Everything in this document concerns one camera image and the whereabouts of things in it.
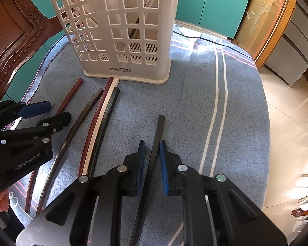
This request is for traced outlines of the person's left hand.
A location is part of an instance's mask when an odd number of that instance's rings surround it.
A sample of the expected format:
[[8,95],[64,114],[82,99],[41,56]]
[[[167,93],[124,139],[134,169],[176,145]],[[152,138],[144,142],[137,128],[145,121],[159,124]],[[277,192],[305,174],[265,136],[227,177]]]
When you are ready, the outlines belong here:
[[8,212],[9,211],[9,193],[8,190],[5,190],[0,193],[0,212]]

